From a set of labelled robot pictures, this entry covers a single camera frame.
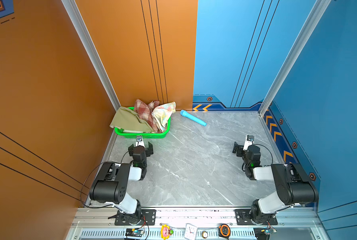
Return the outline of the floral pastel skirt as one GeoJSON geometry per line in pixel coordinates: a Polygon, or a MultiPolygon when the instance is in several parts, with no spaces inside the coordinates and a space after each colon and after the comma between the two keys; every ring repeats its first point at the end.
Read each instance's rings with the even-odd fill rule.
{"type": "Polygon", "coordinates": [[[152,111],[152,116],[157,124],[158,129],[164,132],[171,115],[176,112],[176,102],[167,103],[156,107],[152,111]]]}

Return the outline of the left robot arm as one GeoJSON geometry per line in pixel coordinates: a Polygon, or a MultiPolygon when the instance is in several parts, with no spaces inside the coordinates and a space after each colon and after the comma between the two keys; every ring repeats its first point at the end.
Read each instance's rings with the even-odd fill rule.
{"type": "Polygon", "coordinates": [[[105,162],[98,171],[89,191],[93,201],[113,207],[118,212],[110,216],[117,225],[139,225],[146,222],[141,203],[127,193],[129,181],[142,181],[147,173],[147,157],[153,155],[153,145],[142,143],[128,148],[130,163],[105,162]]]}

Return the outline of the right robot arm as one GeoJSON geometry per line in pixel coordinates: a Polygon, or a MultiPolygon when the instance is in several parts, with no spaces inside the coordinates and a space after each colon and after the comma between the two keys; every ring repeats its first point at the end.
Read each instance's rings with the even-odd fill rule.
{"type": "Polygon", "coordinates": [[[232,152],[243,160],[242,171],[251,181],[273,181],[275,191],[252,202],[250,211],[236,212],[238,219],[255,225],[272,224],[276,213],[295,205],[307,205],[318,201],[317,188],[300,164],[274,164],[262,166],[259,145],[246,141],[234,143],[232,152]]]}

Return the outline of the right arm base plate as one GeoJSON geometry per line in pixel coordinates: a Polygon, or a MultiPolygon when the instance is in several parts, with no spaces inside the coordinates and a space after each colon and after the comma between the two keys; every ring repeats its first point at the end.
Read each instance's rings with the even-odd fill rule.
{"type": "Polygon", "coordinates": [[[253,213],[249,209],[236,209],[234,210],[236,222],[239,226],[247,225],[278,225],[276,215],[263,214],[261,212],[253,213]]]}

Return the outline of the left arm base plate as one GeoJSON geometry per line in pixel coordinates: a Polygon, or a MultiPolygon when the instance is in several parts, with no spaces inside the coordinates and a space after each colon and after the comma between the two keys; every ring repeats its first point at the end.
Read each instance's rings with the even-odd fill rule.
{"type": "Polygon", "coordinates": [[[116,226],[141,226],[146,223],[149,226],[154,226],[155,220],[155,209],[141,209],[141,211],[136,211],[136,213],[132,215],[121,213],[120,211],[118,211],[114,224],[116,226]]]}

